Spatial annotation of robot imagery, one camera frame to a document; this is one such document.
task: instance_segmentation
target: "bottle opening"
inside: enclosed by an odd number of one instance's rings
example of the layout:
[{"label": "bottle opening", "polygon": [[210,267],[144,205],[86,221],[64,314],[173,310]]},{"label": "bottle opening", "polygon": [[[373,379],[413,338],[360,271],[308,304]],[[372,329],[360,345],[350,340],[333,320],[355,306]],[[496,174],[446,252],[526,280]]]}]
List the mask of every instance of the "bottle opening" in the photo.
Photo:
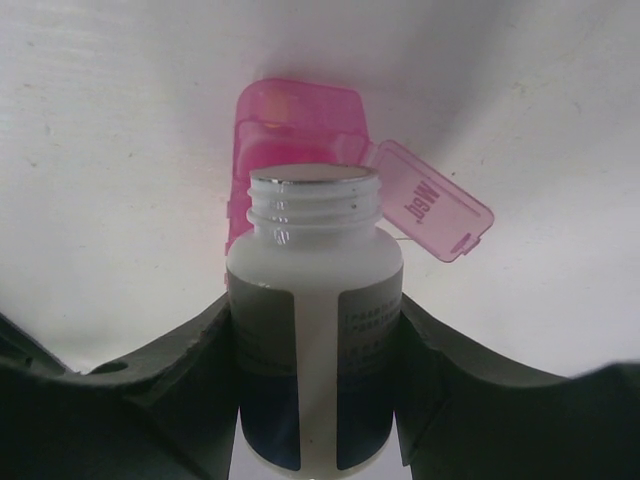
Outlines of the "bottle opening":
[{"label": "bottle opening", "polygon": [[335,163],[276,165],[251,172],[254,181],[281,185],[359,182],[377,176],[373,168]]}]

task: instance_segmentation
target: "white plastic bottle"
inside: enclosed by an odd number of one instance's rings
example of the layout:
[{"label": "white plastic bottle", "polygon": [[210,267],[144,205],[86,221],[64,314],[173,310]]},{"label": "white plastic bottle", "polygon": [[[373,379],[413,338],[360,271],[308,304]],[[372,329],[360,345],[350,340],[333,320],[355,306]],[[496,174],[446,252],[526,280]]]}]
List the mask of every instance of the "white plastic bottle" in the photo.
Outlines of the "white plastic bottle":
[{"label": "white plastic bottle", "polygon": [[370,463],[392,424],[402,254],[376,227],[375,170],[335,164],[253,171],[254,231],[227,259],[250,447],[300,479]]}]

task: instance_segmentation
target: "white surface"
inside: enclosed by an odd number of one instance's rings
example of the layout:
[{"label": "white surface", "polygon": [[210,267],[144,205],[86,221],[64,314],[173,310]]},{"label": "white surface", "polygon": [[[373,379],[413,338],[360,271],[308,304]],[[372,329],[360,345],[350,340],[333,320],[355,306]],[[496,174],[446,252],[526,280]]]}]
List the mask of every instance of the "white surface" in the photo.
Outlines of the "white surface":
[{"label": "white surface", "polygon": [[425,308],[558,373],[637,357],[639,24],[635,0],[0,0],[0,308],[83,369],[201,311],[234,103],[279,74],[360,89],[375,139],[494,209],[453,265],[403,242]]}]

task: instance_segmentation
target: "open lid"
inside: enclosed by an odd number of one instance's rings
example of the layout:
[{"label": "open lid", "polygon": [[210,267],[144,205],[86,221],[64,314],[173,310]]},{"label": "open lid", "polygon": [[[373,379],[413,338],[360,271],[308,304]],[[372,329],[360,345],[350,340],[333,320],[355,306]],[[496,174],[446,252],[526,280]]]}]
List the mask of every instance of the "open lid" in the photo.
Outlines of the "open lid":
[{"label": "open lid", "polygon": [[385,218],[443,262],[469,253],[493,225],[491,210],[393,140],[370,166],[380,174]]},{"label": "open lid", "polygon": [[249,85],[236,105],[231,195],[231,244],[253,227],[249,173],[288,163],[359,164],[369,152],[367,122],[358,92],[281,78]]}]

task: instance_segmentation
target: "pink plastic container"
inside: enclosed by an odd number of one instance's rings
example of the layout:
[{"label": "pink plastic container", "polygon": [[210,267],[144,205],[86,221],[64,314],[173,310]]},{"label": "pink plastic container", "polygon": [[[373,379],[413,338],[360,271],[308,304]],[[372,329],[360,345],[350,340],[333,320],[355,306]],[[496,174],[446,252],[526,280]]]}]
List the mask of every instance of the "pink plastic container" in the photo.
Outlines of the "pink plastic container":
[{"label": "pink plastic container", "polygon": [[354,90],[269,79],[237,104],[227,252],[252,228],[249,172],[305,162],[376,168],[385,218],[443,262],[469,253],[493,225],[489,208],[416,155],[393,140],[374,145]]}]

